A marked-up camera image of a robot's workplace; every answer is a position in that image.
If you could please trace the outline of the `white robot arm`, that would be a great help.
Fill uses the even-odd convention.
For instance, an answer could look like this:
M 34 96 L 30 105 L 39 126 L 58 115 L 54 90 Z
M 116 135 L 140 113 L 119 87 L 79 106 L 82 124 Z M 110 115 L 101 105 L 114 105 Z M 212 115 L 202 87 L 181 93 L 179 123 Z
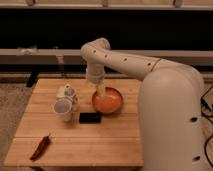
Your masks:
M 105 67 L 141 81 L 138 94 L 143 171 L 205 171 L 201 97 L 193 67 L 162 58 L 115 52 L 107 39 L 81 47 L 86 79 L 102 82 Z

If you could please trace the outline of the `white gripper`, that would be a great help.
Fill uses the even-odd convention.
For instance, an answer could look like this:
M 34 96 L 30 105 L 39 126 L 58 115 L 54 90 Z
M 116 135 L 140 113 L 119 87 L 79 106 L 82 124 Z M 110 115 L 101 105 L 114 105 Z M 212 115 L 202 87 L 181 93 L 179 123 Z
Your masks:
M 104 76 L 104 70 L 97 71 L 91 68 L 86 68 L 86 79 L 93 84 L 98 84 L 96 90 L 100 97 L 106 96 L 106 86 L 104 83 L 101 83 L 104 80 Z

